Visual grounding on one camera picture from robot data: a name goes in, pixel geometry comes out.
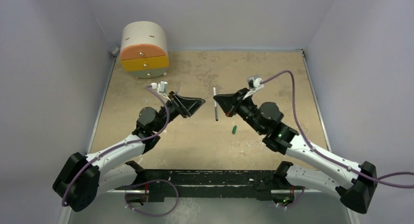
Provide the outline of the white marker blue tip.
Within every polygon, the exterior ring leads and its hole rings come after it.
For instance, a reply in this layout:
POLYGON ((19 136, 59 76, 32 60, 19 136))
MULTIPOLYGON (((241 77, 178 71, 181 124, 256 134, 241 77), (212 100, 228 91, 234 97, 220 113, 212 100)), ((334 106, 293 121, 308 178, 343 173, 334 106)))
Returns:
POLYGON ((218 108, 217 108, 217 102, 214 99, 215 96, 216 96, 216 87, 213 86, 214 114, 215 114, 215 120, 218 122, 218 120, 219 120, 219 118, 218 118, 218 108))

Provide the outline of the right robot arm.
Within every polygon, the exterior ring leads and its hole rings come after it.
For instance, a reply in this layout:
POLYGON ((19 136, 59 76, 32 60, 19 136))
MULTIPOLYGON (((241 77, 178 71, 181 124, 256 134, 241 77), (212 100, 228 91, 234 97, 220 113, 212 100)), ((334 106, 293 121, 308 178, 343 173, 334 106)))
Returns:
POLYGON ((310 141, 297 130, 282 122, 283 113, 274 102, 254 104, 243 88, 234 94, 217 94, 213 98, 227 117, 240 116, 254 131, 263 135, 262 142, 273 152, 299 159, 315 168, 306 172, 295 165, 286 164, 275 173, 274 182, 279 188, 307 186, 337 197, 347 208, 366 214, 377 182, 376 167, 365 161, 357 163, 339 157, 310 141))

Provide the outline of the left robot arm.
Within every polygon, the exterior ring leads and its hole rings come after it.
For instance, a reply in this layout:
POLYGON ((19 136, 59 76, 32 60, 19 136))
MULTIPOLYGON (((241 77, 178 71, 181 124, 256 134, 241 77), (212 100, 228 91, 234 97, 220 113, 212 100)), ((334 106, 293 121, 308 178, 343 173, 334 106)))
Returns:
POLYGON ((128 159, 142 155, 155 147, 160 134, 176 117, 189 118, 206 101, 202 98, 183 97, 171 91, 168 100, 161 100, 159 110, 144 107, 136 127, 125 139, 96 153, 69 156, 52 188, 61 197, 63 207, 79 212, 90 205, 98 195, 104 175, 128 159))

